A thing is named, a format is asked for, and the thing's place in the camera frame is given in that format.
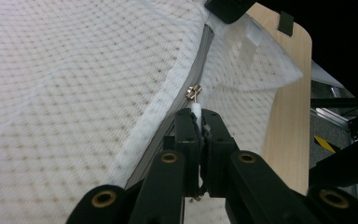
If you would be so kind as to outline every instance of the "polka dot pattern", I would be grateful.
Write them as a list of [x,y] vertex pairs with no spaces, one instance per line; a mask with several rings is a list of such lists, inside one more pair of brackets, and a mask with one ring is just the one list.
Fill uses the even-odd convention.
[[[276,89],[301,76],[246,15],[199,0],[0,0],[0,224],[64,223],[101,184],[123,187],[180,94],[204,23],[215,38],[199,100],[260,152]],[[224,200],[186,200],[186,223],[229,223]]]

